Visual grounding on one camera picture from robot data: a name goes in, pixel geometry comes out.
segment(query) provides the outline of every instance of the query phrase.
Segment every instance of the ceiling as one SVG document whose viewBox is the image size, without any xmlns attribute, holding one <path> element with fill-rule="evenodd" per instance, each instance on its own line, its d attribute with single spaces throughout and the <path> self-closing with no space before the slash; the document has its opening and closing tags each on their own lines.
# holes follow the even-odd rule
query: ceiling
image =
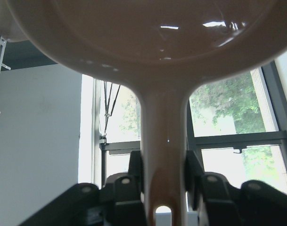
<svg viewBox="0 0 287 226">
<path fill-rule="evenodd" d="M 41 53 L 30 41 L 7 42 L 3 63 L 12 70 L 56 64 Z"/>
</svg>

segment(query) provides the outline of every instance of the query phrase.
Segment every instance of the gray wall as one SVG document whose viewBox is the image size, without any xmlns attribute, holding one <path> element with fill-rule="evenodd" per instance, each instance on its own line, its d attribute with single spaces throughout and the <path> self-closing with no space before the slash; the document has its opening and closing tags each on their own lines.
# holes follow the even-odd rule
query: gray wall
<svg viewBox="0 0 287 226">
<path fill-rule="evenodd" d="M 61 65 L 0 76 L 0 226 L 77 183 L 81 82 Z"/>
</svg>

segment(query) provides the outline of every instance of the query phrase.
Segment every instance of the pink glass object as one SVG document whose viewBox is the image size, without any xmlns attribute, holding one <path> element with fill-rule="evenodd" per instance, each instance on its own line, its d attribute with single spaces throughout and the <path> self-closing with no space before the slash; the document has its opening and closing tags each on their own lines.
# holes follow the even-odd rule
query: pink glass object
<svg viewBox="0 0 287 226">
<path fill-rule="evenodd" d="M 148 223 L 168 206 L 186 226 L 185 106 L 203 83 L 287 48 L 287 0 L 7 0 L 25 35 L 53 60 L 120 83 L 142 109 Z"/>
</svg>

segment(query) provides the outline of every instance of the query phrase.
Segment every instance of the window pane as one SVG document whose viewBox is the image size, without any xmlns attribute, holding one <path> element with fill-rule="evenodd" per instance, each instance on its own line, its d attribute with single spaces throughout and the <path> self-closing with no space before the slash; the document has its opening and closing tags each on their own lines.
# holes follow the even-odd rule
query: window pane
<svg viewBox="0 0 287 226">
<path fill-rule="evenodd" d="M 279 146 L 253 146 L 243 149 L 242 154 L 235 151 L 203 149 L 205 171 L 223 174 L 238 188 L 243 182 L 255 179 L 287 194 L 287 173 Z"/>
<path fill-rule="evenodd" d="M 110 95 L 111 83 L 107 83 L 107 101 L 110 96 L 109 113 L 112 111 L 113 102 L 117 94 L 118 85 L 113 84 Z M 105 131 L 105 93 L 101 91 L 100 102 L 100 133 Z M 112 116 L 107 124 L 107 142 L 137 141 L 141 139 L 140 134 L 140 104 L 136 95 L 128 88 L 121 86 L 117 96 Z"/>
<path fill-rule="evenodd" d="M 106 155 L 106 177 L 115 173 L 125 173 L 129 169 L 130 154 L 109 154 Z"/>
<path fill-rule="evenodd" d="M 189 100 L 196 137 L 278 131 L 259 69 L 205 84 Z"/>
</svg>

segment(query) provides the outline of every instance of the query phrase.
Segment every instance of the glossy ceramic surface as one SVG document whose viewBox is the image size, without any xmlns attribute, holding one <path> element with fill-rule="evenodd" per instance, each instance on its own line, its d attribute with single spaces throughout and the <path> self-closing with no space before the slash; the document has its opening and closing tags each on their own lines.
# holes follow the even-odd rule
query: glossy ceramic surface
<svg viewBox="0 0 287 226">
<path fill-rule="evenodd" d="M 185 106 L 202 83 L 263 64 L 287 47 L 287 0 L 8 0 L 46 55 L 130 87 L 142 109 L 144 204 L 186 226 Z"/>
</svg>

